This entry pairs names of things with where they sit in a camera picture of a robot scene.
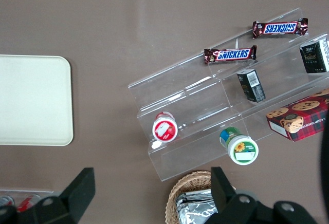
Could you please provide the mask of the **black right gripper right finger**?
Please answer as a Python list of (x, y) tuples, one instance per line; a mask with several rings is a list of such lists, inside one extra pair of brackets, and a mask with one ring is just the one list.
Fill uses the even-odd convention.
[(211, 194), (217, 208), (207, 223), (256, 223), (257, 201), (238, 194), (220, 167), (211, 168)]

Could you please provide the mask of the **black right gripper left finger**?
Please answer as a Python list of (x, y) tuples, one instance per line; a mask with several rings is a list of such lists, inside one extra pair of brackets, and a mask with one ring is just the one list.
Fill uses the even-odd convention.
[(86, 167), (60, 195), (44, 198), (32, 208), (34, 223), (78, 223), (95, 192), (94, 169)]

